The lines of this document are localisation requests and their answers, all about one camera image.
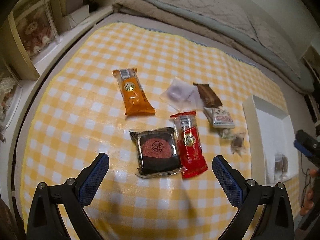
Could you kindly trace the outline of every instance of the orange snack package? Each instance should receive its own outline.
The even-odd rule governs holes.
[[[137,77],[136,68],[118,69],[112,72],[117,79],[126,109],[125,115],[154,114]]]

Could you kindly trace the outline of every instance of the yellow gingham tablecloth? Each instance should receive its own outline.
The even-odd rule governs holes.
[[[155,116],[126,117],[112,70],[136,67]],[[172,126],[176,111],[159,95],[177,76],[209,83],[230,112],[235,131],[246,130],[242,102],[255,94],[286,110],[279,87],[260,70],[226,53],[183,37],[113,23],[94,32],[47,87],[32,121],[21,175],[25,225],[39,182],[62,184],[90,165],[99,152],[108,153],[110,169],[92,203],[89,218],[106,239],[217,239],[237,209],[232,207],[212,172],[211,162],[223,155],[245,178],[251,176],[247,153],[231,154],[230,142],[209,129],[202,112],[197,124],[208,171],[192,179],[181,174],[141,179],[129,130]],[[298,205],[298,178],[286,182],[293,213]],[[77,236],[60,208],[73,239]],[[250,227],[246,239],[250,238]]]

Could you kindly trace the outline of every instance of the mattress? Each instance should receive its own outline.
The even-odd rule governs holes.
[[[29,131],[29,128],[31,126],[31,121],[35,115],[36,108],[42,98],[42,95],[49,84],[50,80],[60,72],[60,70],[65,66],[65,64],[70,60],[70,58],[74,55],[74,53],[79,49],[79,47],[83,44],[83,42],[88,38],[90,34],[96,29],[98,29],[101,26],[104,26],[110,22],[117,22],[117,21],[123,21],[123,22],[129,22],[132,24],[136,24],[138,26],[144,26],[152,29],[161,30],[167,33],[173,33],[180,36],[184,36],[189,40],[196,41],[201,44],[205,44],[208,46],[219,48],[228,54],[231,54],[237,58],[240,58],[243,61],[246,61],[251,64],[255,64],[258,68],[262,70],[263,73],[265,73],[267,76],[271,77],[278,85],[280,86],[282,92],[284,93],[284,97],[287,99],[287,105],[288,105],[288,111],[292,116],[299,115],[301,118],[299,120],[293,120],[293,126],[295,130],[304,128],[306,131],[310,130],[310,124],[312,123],[311,117],[308,114],[308,109],[303,103],[303,97],[293,91],[288,85],[286,85],[279,77],[277,77],[274,73],[266,70],[264,67],[259,66],[252,60],[248,59],[247,57],[241,55],[238,51],[229,48],[227,46],[224,46],[218,42],[212,41],[210,39],[204,38],[202,36],[196,35],[194,33],[187,32],[185,30],[181,30],[179,28],[175,28],[157,21],[153,21],[150,19],[145,19],[143,17],[133,17],[129,15],[123,15],[123,14],[114,14],[109,17],[107,17],[104,21],[99,23],[97,27],[95,27],[93,30],[90,31],[85,37],[83,37],[79,43],[77,43],[66,55],[65,57],[58,63],[58,65],[53,69],[52,73],[50,74],[49,78],[44,83],[43,87],[41,88],[40,92],[35,98],[34,103],[31,106],[31,109],[27,115],[27,118],[25,122],[23,123],[23,127],[21,130],[21,135],[18,139],[18,145],[17,145],[17,152],[16,152],[16,172],[15,172],[15,190],[16,190],[16,196],[17,196],[17,206],[19,213],[22,214],[22,207],[20,202],[20,178],[21,178],[21,167],[22,167],[22,160],[23,160],[23,153],[25,151],[26,147],[26,140],[27,140],[27,134]],[[290,185],[290,187],[294,191],[298,191],[298,184]]]

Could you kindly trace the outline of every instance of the blue gripper pad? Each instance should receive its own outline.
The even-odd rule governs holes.
[[[247,195],[245,179],[242,175],[237,170],[232,169],[221,155],[213,158],[212,170],[231,205],[241,208]]]
[[[75,191],[82,207],[90,205],[108,169],[109,157],[100,153],[89,167],[81,171]]]
[[[303,147],[297,140],[294,141],[293,145],[298,151],[302,152],[306,157],[313,156],[313,154],[310,151],[308,151],[305,147]]]

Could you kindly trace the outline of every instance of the screw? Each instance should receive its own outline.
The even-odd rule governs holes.
[[[67,179],[67,184],[72,185],[76,180],[74,178]]]
[[[45,187],[45,183],[44,182],[40,182],[39,184],[38,184],[38,188],[39,189],[42,189],[42,188],[44,188]]]
[[[255,182],[253,179],[248,179],[248,180],[247,180],[247,183],[248,183],[249,186],[254,186],[254,185],[256,185],[256,182]]]
[[[278,187],[281,188],[281,189],[284,189],[284,184],[281,183],[281,182],[279,182],[279,183],[278,183]]]

